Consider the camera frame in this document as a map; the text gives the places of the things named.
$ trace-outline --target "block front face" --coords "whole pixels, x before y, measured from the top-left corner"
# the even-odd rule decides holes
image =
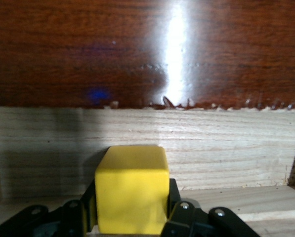
[[[169,195],[169,170],[164,149],[111,148],[95,173],[100,232],[160,234],[167,219]]]

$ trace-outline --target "yellow block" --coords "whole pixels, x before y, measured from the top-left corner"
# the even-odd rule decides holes
[[[159,235],[167,220],[169,169],[163,148],[110,147],[95,172],[102,234]]]

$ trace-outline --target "glossy wooden tabletop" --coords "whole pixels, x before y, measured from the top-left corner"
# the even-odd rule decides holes
[[[295,109],[295,0],[0,0],[0,105]]]

